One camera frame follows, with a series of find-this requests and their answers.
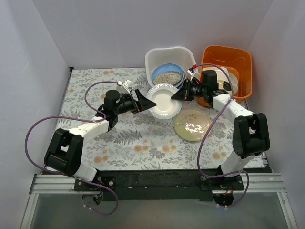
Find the translucent yellow plate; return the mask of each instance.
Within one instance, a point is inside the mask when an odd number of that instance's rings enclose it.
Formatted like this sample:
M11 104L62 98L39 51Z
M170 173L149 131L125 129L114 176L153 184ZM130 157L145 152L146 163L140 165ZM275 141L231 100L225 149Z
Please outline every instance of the translucent yellow plate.
M183 109L173 119L176 133L191 142L202 140L210 124L210 118L196 108Z

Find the orange bin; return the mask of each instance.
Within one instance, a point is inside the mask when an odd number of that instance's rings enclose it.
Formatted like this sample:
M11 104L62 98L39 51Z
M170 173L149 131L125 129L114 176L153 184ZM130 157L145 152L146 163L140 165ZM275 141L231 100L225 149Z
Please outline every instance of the orange bin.
M252 60L251 55L242 49L226 47L220 45L208 46L204 52L201 63L213 63L221 67L226 67L228 71L238 79L238 92L234 99L241 103L252 94ZM202 82L202 69L213 67L211 65L202 66L200 69L200 81ZM203 98L198 98L201 106L209 106Z

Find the white wall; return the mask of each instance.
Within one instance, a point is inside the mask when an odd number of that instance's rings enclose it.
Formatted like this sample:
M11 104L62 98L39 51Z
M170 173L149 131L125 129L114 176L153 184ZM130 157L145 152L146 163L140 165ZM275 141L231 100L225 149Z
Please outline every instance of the white wall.
M267 158L281 172L305 228L305 1L274 0L248 51L254 60L252 109L267 115Z
M38 119L57 115L69 69L31 0L0 1L0 228L19 228L33 175L24 138ZM55 122L42 124L30 152L43 165Z
M272 0L33 0L66 63L144 67L152 48L246 49Z

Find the white basket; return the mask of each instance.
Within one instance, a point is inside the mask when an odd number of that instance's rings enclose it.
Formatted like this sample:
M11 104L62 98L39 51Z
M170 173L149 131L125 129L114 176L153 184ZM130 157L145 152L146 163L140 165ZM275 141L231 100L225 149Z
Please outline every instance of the white basket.
M184 47L172 47L164 49L151 49L145 55L145 67L148 84L153 87L152 73L153 71L164 63L175 63L182 67L186 74L187 70L196 64L192 52ZM199 79L198 69L195 70L195 77Z

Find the floral pattern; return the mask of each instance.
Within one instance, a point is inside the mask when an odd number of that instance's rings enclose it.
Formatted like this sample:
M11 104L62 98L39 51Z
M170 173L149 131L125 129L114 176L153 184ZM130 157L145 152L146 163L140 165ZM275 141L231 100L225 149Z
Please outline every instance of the floral pattern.
M132 81L132 88L146 95L150 89L144 68L84 69L73 70L61 110L61 115L92 119L95 111L85 101L86 89L98 81ZM93 87L88 102L93 107L103 104L105 93L115 89L112 83ZM217 112L201 107L196 101L184 102L183 108L198 108L211 119ZM81 123L59 120L57 128L70 129ZM232 151L233 125L221 116L207 138L201 153L202 168L217 168ZM84 145L82 161L99 170L135 169L194 169L200 142L180 138L173 128L172 119L154 118L148 111L119 115L119 122L110 132L102 134ZM250 161L247 167L264 167L260 157Z

